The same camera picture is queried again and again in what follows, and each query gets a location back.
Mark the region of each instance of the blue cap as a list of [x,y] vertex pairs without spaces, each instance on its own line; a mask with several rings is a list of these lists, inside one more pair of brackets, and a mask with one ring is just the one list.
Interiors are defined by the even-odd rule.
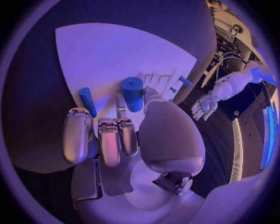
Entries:
[[95,118],[97,116],[97,112],[93,103],[93,100],[91,98],[91,91],[89,88],[85,87],[79,90],[79,96],[83,102],[83,105],[85,109],[87,109],[91,116]]
[[137,77],[129,77],[121,82],[121,93],[126,106],[131,112],[138,112],[143,107],[143,81]]

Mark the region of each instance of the dark background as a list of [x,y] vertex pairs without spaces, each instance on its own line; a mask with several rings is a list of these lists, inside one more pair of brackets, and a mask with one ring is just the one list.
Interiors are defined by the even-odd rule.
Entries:
[[[17,21],[26,13],[28,7],[34,3],[34,0],[24,1],[5,1],[5,4],[1,4],[1,35],[0,35],[0,47],[4,46],[8,35],[13,30]],[[272,5],[272,1],[255,1],[255,0],[238,0],[257,20],[261,20],[262,26],[268,31],[266,32],[267,38],[272,42],[275,52],[279,52],[279,9],[277,4]],[[280,219],[280,175],[275,173],[275,179],[271,184],[275,184],[272,194],[266,197],[262,206],[253,213],[244,217],[244,223],[278,223]],[[15,204],[8,189],[6,188],[2,178],[0,179],[0,191],[2,202],[2,219],[9,220],[10,223],[31,223],[26,215],[21,211],[18,205]]]

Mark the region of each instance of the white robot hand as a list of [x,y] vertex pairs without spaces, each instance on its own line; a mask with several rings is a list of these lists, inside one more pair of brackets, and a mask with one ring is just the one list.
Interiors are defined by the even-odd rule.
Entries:
[[199,120],[203,116],[203,120],[207,120],[217,107],[218,103],[211,94],[203,95],[191,108],[193,118]]

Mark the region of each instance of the white board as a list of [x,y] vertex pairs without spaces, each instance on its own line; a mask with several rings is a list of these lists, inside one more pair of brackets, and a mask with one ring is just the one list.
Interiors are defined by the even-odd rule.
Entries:
[[[142,73],[144,86],[156,88],[173,99],[170,87],[180,89],[180,76],[187,77],[196,59],[185,50],[142,30],[106,23],[76,24],[56,29],[56,47],[67,86],[78,107],[78,91],[91,90],[97,110],[94,119],[116,118],[115,94],[120,82]],[[143,110],[127,112],[135,129],[144,119]]]

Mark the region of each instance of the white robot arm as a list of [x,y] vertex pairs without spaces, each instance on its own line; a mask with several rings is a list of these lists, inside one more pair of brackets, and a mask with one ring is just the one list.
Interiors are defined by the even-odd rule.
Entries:
[[208,94],[201,96],[192,106],[195,120],[202,116],[204,120],[217,109],[218,101],[229,99],[240,93],[248,83],[260,83],[262,80],[275,84],[273,75],[264,64],[251,62],[243,71],[233,72],[218,79],[215,86]]

